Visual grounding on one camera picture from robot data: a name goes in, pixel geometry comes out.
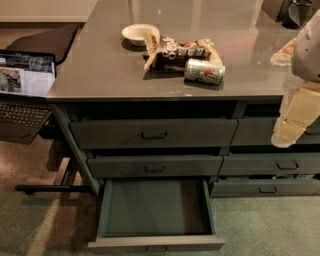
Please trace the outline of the green soda can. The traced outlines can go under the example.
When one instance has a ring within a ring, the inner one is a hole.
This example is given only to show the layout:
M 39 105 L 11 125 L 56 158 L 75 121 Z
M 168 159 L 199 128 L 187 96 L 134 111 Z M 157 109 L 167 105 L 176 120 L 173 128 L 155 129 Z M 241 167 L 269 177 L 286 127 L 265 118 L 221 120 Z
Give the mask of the green soda can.
M 184 76 L 187 80 L 207 84 L 220 84 L 225 74 L 225 66 L 219 62 L 189 59 Z

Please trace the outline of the black laptop stand base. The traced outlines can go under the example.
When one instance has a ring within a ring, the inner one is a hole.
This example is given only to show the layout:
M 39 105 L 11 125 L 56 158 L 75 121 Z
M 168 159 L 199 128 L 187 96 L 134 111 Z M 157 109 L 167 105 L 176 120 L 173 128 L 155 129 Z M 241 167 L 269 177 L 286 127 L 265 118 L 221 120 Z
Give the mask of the black laptop stand base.
M 36 192 L 83 192 L 90 193 L 89 185 L 70 185 L 66 184 L 66 179 L 71 171 L 72 160 L 69 157 L 64 157 L 59 165 L 59 169 L 55 176 L 52 185 L 16 185 L 15 190 L 24 192 L 26 195 L 31 195 Z

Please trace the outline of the glass jar of snacks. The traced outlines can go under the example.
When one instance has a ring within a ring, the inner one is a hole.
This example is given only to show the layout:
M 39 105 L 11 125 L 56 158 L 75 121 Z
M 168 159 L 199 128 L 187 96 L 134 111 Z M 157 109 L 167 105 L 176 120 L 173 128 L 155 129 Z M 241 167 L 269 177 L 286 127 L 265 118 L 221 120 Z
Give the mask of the glass jar of snacks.
M 290 66 L 295 42 L 296 39 L 293 38 L 288 43 L 286 43 L 280 50 L 273 54 L 270 62 L 273 65 L 277 66 Z

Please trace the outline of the black office chair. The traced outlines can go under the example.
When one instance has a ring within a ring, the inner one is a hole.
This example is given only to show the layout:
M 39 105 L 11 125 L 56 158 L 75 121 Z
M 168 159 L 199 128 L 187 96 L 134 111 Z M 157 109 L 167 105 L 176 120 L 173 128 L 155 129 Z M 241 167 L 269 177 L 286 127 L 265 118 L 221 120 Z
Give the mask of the black office chair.
M 56 65 L 60 65 L 67 57 L 77 31 L 77 24 L 67 24 L 16 39 L 6 47 L 6 50 L 54 54 Z

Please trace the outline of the brown snack chip bag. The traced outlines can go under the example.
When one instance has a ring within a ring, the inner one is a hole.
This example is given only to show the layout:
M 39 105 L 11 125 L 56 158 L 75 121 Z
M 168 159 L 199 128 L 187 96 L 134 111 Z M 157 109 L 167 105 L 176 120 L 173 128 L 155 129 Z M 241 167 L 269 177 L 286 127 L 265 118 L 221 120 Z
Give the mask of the brown snack chip bag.
M 144 69 L 170 70 L 181 72 L 189 59 L 221 63 L 222 60 L 210 39 L 197 39 L 179 43 L 175 39 L 160 34 L 143 35 L 147 49 L 144 55 Z

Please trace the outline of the grey drawer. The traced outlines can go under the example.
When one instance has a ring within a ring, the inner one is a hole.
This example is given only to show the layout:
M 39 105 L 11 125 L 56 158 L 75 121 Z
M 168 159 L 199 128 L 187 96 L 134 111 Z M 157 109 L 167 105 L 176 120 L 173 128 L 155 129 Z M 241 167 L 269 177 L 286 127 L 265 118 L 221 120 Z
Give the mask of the grey drawer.
M 85 120 L 70 129 L 81 149 L 228 146 L 237 128 L 226 119 Z
M 317 174 L 319 153 L 233 154 L 225 156 L 222 176 Z
M 218 179 L 212 184 L 211 197 L 262 197 L 316 195 L 316 179 Z
M 212 155 L 97 157 L 87 161 L 95 178 L 212 176 L 223 159 Z
M 95 254 L 215 251 L 216 235 L 207 182 L 196 178 L 105 182 Z
M 271 144 L 276 117 L 249 117 L 238 120 L 232 146 L 265 146 Z M 320 122 L 315 121 L 297 140 L 298 144 L 320 143 Z

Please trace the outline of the black cup on counter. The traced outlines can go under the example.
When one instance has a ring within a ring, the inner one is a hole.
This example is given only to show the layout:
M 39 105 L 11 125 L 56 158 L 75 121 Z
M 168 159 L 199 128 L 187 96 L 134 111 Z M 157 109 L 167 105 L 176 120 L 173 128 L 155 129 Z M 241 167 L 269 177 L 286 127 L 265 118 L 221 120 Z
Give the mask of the black cup on counter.
M 299 29 L 312 4 L 312 0 L 290 0 L 282 26 L 288 29 Z

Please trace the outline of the white ceramic bowl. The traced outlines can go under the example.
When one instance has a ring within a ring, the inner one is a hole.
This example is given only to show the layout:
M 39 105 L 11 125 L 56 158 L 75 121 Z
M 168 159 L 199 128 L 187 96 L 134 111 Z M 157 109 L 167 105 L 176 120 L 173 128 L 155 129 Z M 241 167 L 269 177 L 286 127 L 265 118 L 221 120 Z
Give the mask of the white ceramic bowl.
M 159 30 L 150 24 L 132 24 L 122 29 L 122 36 L 128 39 L 133 46 L 137 47 L 145 45 L 145 33 L 158 34 Z

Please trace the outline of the grey drawer cabinet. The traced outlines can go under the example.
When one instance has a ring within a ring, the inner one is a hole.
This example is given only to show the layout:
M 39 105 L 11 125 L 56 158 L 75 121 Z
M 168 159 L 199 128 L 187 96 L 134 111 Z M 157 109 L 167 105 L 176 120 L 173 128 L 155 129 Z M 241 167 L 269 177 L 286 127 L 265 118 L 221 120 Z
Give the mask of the grey drawer cabinet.
M 263 0 L 98 0 L 48 94 L 55 116 L 94 189 L 89 159 L 114 156 L 319 153 L 319 144 L 287 149 L 265 146 L 81 149 L 70 129 L 85 120 L 226 119 L 276 117 L 288 69 L 270 57 L 292 37 L 262 11 Z M 178 42 L 208 38 L 225 65 L 217 86 L 181 74 L 145 71 L 140 50 L 122 37 L 133 23 L 156 25 Z M 203 176 L 218 179 L 316 179 L 317 174 Z

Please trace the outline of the open black laptop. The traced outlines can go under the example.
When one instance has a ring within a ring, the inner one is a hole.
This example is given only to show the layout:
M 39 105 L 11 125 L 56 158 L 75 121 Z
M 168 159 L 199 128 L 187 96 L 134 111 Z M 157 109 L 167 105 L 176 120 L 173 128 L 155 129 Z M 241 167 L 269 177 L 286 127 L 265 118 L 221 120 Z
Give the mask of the open black laptop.
M 0 50 L 0 140 L 31 144 L 52 111 L 46 96 L 56 79 L 55 55 Z

